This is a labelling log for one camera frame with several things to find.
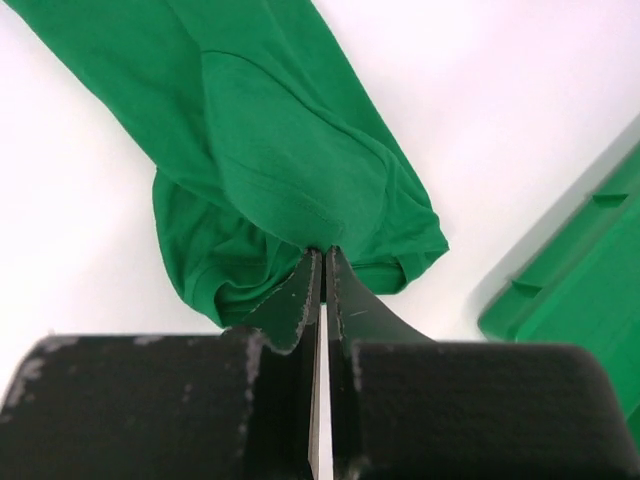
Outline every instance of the green fabric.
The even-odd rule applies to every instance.
[[[309,1],[7,3],[157,165],[167,272],[219,325],[307,246],[340,245],[381,294],[446,251],[427,193]]]

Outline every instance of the white background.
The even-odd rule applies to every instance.
[[[451,245],[385,301],[435,338],[478,339],[490,298],[640,138],[640,2],[316,5]],[[217,331],[164,273],[153,164],[3,3],[0,162],[0,392],[53,331]]]

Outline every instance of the green container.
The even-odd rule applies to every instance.
[[[640,145],[478,325],[493,340],[567,342],[593,352],[640,445]]]

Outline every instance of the stitched seam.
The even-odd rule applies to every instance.
[[[272,190],[260,185],[259,183],[255,183],[252,182],[251,180],[243,180],[243,182],[251,185],[254,188],[258,188],[264,192],[270,193],[274,196],[276,196]],[[344,223],[342,222],[334,222],[328,218],[326,218],[324,215],[322,215],[320,212],[318,212],[318,210],[316,210],[316,208],[313,207],[313,205],[307,205],[301,202],[297,202],[295,200],[291,200],[291,203],[293,203],[294,205],[302,208],[303,210],[306,210],[307,212],[317,216],[318,218],[320,218],[321,220],[325,221],[326,223],[330,224],[330,225],[334,225],[336,227],[338,227],[338,236],[341,236],[342,233],[344,232]]]
[[[295,192],[295,193],[299,194],[300,196],[304,197],[307,202],[314,203],[314,204],[316,204],[316,208],[321,209],[321,207],[318,204],[318,202],[316,202],[315,200],[310,198],[305,193],[304,190],[298,188],[296,185],[288,183],[288,182],[284,182],[280,178],[276,177],[275,175],[270,175],[268,173],[265,173],[265,172],[262,172],[262,171],[258,170],[257,168],[250,167],[249,165],[246,165],[241,160],[238,160],[236,157],[234,157],[232,155],[229,155],[228,153],[225,153],[224,156],[226,158],[228,158],[229,160],[231,160],[232,163],[229,164],[230,168],[239,167],[239,168],[242,168],[244,170],[247,170],[248,172],[254,174],[255,176],[258,176],[258,177],[260,177],[260,178],[262,178],[264,180],[267,180],[268,182],[274,183],[276,185],[276,188],[283,187],[283,188],[286,188],[287,190],[289,190],[291,192]]]
[[[365,143],[362,143],[360,140],[358,140],[357,138],[355,138],[353,136],[353,134],[351,134],[351,132],[348,132],[346,129],[344,129],[343,127],[340,127],[334,123],[331,123],[328,119],[326,119],[324,117],[324,115],[321,115],[320,112],[314,111],[314,109],[307,104],[307,102],[305,102],[304,100],[302,100],[300,98],[300,96],[298,94],[296,94],[288,85],[286,85],[284,82],[282,82],[280,79],[278,79],[277,77],[275,77],[273,74],[271,74],[270,72],[268,72],[267,70],[265,70],[262,66],[260,66],[258,63],[254,62],[253,60],[250,60],[249,58],[237,54],[237,53],[232,53],[232,52],[224,52],[222,50],[216,50],[216,49],[208,49],[208,50],[203,50],[202,54],[208,54],[208,53],[217,53],[220,55],[227,55],[229,57],[235,57],[238,58],[240,60],[244,60],[245,62],[249,63],[250,65],[253,65],[255,68],[257,68],[258,70],[260,70],[262,73],[264,73],[265,75],[267,75],[269,78],[271,78],[274,82],[276,82],[278,85],[280,85],[286,92],[288,92],[291,96],[293,96],[307,111],[309,111],[309,113],[311,113],[312,115],[316,116],[317,118],[319,118],[320,120],[322,120],[323,122],[325,122],[329,127],[333,128],[334,130],[337,130],[341,133],[343,133],[344,135],[347,135],[349,138],[351,138],[353,141],[355,141],[356,143],[362,145],[365,149],[367,149],[373,156],[375,156],[380,163],[382,164],[382,167],[384,168],[385,172],[388,173],[387,170],[387,164],[384,162],[384,160],[382,159],[382,157],[375,152],[374,150],[371,149],[371,147],[369,147],[369,145],[366,145]]]
[[[189,292],[188,302],[191,305],[195,305],[195,296],[196,296],[196,291],[198,290],[198,285],[200,284],[200,280],[202,280],[202,277],[204,277],[207,273],[209,273],[209,271],[213,270],[217,266],[218,265],[215,265],[215,264],[208,265],[206,268],[203,268],[202,271],[197,275],[197,277],[193,281],[193,284],[192,284],[193,286],[191,287],[191,291]]]

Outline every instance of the white table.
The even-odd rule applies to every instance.
[[[640,138],[640,2],[316,4],[451,245],[385,301],[479,339],[491,297]],[[0,392],[48,332],[219,331],[164,273],[151,161],[4,3],[0,160]]]

